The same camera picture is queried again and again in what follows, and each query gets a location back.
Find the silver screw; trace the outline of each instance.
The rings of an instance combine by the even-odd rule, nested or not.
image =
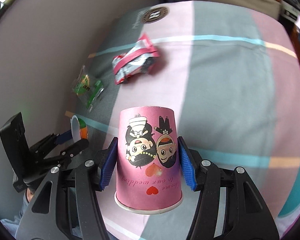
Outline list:
[[[59,171],[59,167],[53,167],[51,169],[51,173],[57,173]]]
[[[210,161],[208,161],[208,160],[203,160],[203,161],[201,162],[201,164],[202,164],[203,166],[206,166],[206,167],[208,167],[208,166],[210,166],[210,165],[211,165],[211,162],[210,162]]]
[[[93,160],[87,160],[84,165],[86,165],[86,167],[91,167],[94,164]]]
[[[238,167],[236,170],[238,173],[244,173],[244,168],[242,167]]]

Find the snack package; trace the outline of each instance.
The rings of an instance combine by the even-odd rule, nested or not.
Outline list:
[[[89,75],[85,66],[82,67],[79,76],[74,80],[72,91],[77,94],[82,103],[90,112],[95,99],[103,91],[101,80]]]
[[[153,46],[146,34],[128,52],[114,57],[112,67],[116,85],[126,82],[127,78],[137,73],[148,73],[159,57],[158,49]]]

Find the person's hand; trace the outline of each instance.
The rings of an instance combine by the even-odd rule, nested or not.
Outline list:
[[[32,197],[33,197],[33,194],[31,193],[31,191],[27,188],[27,193],[26,193],[26,197],[28,199],[28,201],[30,202]]]

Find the red and silver snack package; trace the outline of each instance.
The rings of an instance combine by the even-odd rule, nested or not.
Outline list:
[[[129,52],[114,57],[112,67],[115,84],[127,81],[127,78],[134,74],[148,73],[158,57],[158,49],[153,46],[149,37],[143,34]]]

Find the pink paper cup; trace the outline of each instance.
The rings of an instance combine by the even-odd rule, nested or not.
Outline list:
[[[138,214],[160,214],[182,202],[174,113],[141,106],[120,113],[116,203]]]

